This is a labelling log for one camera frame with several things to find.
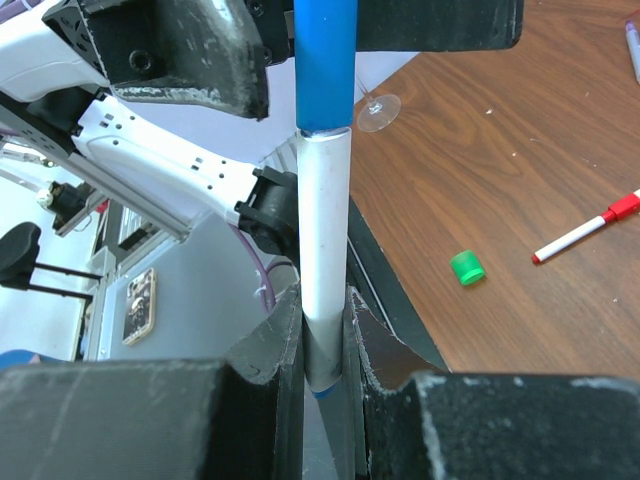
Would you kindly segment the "red pen cap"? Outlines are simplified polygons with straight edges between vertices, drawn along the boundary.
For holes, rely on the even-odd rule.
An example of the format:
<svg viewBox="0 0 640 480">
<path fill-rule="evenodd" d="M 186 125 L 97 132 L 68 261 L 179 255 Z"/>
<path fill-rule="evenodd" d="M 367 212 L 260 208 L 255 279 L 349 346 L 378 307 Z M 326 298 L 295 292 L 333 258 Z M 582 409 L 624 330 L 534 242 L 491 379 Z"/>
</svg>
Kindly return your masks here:
<svg viewBox="0 0 640 480">
<path fill-rule="evenodd" d="M 602 214 L 606 224 L 616 222 L 637 213 L 640 209 L 639 191 L 636 190 L 612 203 Z"/>
</svg>

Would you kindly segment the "white blue marker pen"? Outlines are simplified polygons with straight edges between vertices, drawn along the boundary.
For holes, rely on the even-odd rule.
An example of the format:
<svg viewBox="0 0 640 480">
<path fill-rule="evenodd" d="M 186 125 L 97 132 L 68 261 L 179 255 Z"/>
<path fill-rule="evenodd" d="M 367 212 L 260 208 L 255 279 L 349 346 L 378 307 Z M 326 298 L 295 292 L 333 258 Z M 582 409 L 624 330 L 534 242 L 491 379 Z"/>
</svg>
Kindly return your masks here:
<svg viewBox="0 0 640 480">
<path fill-rule="evenodd" d="M 348 127 L 297 136 L 305 372 L 317 397 L 342 372 L 351 140 Z"/>
</svg>

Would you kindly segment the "white red marker pen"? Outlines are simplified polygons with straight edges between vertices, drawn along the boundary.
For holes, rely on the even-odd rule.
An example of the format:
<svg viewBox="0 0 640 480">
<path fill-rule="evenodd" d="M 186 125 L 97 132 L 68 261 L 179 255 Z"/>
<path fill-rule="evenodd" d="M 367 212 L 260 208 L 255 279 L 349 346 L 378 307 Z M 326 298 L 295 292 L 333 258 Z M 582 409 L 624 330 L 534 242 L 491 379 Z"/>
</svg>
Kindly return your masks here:
<svg viewBox="0 0 640 480">
<path fill-rule="evenodd" d="M 596 216 L 585 223 L 579 225 L 568 233 L 562 235 L 546 246 L 535 251 L 532 255 L 532 262 L 540 264 L 550 259 L 554 255 L 569 248 L 573 244 L 579 242 L 583 238 L 591 235 L 606 225 L 606 220 L 602 215 Z"/>
</svg>

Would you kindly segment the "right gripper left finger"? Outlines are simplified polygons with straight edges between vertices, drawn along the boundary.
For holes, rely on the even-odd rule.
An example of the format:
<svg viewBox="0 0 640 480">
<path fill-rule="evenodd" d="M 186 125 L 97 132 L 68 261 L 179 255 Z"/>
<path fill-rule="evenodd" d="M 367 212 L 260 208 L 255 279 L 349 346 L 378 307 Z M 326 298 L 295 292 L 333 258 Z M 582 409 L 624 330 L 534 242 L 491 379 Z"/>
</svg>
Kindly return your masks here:
<svg viewBox="0 0 640 480">
<path fill-rule="evenodd" d="M 213 359 L 40 363 L 1 373 L 5 479 L 298 479 L 300 290 Z"/>
</svg>

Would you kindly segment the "blue pen cap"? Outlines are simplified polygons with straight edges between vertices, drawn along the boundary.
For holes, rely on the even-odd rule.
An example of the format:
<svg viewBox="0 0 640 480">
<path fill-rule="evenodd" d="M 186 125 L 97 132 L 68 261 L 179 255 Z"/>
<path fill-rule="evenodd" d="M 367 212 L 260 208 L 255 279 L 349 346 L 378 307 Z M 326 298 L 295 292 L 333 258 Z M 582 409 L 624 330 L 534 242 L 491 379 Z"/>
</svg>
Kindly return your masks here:
<svg viewBox="0 0 640 480">
<path fill-rule="evenodd" d="M 353 121 L 358 3 L 294 3 L 296 125 L 317 132 Z"/>
</svg>

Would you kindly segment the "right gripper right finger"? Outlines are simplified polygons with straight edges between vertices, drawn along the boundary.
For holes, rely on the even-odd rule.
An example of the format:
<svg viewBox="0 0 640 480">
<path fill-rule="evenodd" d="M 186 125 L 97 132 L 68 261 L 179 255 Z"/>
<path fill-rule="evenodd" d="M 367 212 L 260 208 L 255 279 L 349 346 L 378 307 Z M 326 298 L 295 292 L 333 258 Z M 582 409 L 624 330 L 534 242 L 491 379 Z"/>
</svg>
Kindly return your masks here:
<svg viewBox="0 0 640 480">
<path fill-rule="evenodd" d="M 611 376 L 450 373 L 394 336 L 354 289 L 373 479 L 635 479 L 639 386 Z"/>
</svg>

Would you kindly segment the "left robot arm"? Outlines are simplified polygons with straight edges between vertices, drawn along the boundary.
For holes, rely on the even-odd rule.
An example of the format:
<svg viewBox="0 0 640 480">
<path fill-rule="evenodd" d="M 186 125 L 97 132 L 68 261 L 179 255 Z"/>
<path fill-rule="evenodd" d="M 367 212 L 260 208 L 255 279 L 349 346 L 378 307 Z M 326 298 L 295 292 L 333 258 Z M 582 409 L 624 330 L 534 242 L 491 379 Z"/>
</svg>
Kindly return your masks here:
<svg viewBox="0 0 640 480">
<path fill-rule="evenodd" d="M 5 1 L 1 128 L 177 237 L 190 218 L 149 183 L 309 265 L 346 253 L 359 52 L 504 50 L 520 1 Z M 267 70 L 293 59 L 296 174 L 215 155 L 129 109 L 269 114 Z"/>
</svg>

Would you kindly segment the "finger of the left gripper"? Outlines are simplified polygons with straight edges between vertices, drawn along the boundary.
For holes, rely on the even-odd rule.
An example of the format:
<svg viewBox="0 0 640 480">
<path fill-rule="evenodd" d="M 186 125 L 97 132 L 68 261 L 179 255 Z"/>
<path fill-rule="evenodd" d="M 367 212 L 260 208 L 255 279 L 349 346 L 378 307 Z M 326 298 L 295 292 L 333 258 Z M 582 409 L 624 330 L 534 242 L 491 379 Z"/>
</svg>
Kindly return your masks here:
<svg viewBox="0 0 640 480">
<path fill-rule="evenodd" d="M 359 52 L 505 50 L 520 40 L 523 0 L 369 0 L 359 3 Z"/>
<path fill-rule="evenodd" d="M 119 98 L 268 116 L 263 44 L 244 2 L 82 1 L 79 9 Z"/>
</svg>

